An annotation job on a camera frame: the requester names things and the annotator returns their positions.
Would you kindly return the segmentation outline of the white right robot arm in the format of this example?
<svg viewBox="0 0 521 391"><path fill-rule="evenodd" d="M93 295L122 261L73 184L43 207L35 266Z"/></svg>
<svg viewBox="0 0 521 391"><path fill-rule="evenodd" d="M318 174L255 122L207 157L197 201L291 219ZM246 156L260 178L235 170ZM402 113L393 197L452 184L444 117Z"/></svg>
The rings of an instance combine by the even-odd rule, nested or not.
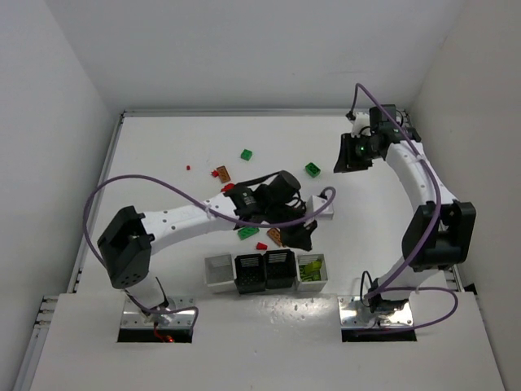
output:
<svg viewBox="0 0 521 391"><path fill-rule="evenodd" d="M346 117L352 129L341 136L335 173L367 170L381 159L400 180L414 212L401 240L401 258L361 297L371 312L397 310L430 277L467 259L476 209L441 182L417 130L400 123L395 106L349 111Z"/></svg>

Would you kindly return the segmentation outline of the green upside-down lego brick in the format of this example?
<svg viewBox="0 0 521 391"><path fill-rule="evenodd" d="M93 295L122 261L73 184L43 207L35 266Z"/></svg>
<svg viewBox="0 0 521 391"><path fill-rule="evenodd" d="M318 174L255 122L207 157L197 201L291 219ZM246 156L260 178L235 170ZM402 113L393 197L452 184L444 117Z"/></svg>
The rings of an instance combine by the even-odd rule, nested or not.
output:
<svg viewBox="0 0 521 391"><path fill-rule="evenodd" d="M309 162L304 168L306 173L311 178L316 178L321 173L320 168L316 166L313 162Z"/></svg>

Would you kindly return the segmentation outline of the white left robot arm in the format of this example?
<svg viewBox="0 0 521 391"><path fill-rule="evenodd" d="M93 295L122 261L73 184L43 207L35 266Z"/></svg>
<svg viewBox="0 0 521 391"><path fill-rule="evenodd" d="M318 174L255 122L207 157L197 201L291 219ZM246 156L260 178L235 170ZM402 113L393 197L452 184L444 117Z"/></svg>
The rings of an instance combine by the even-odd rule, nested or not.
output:
<svg viewBox="0 0 521 391"><path fill-rule="evenodd" d="M148 312L162 314L168 299L150 271L160 251L196 237L242 228L277 229L289 248L309 251L317 210L300 196L300 183L287 171L234 184L214 197L175 209L139 212L120 209L97 240L99 260L114 289L123 290Z"/></svg>

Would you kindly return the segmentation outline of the orange brown lego brick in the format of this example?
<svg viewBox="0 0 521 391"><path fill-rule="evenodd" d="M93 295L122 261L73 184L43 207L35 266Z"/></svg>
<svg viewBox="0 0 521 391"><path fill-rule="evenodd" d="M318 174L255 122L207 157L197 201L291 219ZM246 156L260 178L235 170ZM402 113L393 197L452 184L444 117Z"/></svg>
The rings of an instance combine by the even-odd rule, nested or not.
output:
<svg viewBox="0 0 521 391"><path fill-rule="evenodd" d="M216 171L221 183L228 183L231 181L230 174L224 165L217 167Z"/></svg>

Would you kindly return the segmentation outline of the lime square lego brick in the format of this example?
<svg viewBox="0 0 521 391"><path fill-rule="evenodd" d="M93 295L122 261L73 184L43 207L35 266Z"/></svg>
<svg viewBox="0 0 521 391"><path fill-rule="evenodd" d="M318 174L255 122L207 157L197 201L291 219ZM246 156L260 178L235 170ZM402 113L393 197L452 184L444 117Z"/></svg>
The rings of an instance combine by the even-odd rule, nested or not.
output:
<svg viewBox="0 0 521 391"><path fill-rule="evenodd" d="M311 261L305 265L299 266L300 279L303 282L314 282L321 281L321 269L322 262L321 261Z"/></svg>

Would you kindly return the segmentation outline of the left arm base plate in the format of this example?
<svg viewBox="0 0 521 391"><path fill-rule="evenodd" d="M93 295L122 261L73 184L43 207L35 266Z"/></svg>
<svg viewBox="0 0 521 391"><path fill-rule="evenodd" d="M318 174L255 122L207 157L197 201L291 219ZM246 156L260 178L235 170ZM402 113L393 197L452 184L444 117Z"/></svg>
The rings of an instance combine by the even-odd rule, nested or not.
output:
<svg viewBox="0 0 521 391"><path fill-rule="evenodd" d="M120 318L121 329L151 330L154 325L160 330L191 329L199 317L199 309L195 306L194 297L169 297L169 305L165 308L167 314L145 314L129 298Z"/></svg>

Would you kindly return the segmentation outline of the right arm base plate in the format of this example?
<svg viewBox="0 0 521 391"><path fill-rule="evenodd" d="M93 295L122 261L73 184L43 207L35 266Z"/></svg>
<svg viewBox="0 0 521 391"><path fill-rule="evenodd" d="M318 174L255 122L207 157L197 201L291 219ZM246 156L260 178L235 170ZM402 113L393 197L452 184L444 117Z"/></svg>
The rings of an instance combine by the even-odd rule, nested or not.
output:
<svg viewBox="0 0 521 391"><path fill-rule="evenodd" d="M414 325L408 301L371 310L358 297L338 296L339 320L343 330L405 329Z"/></svg>

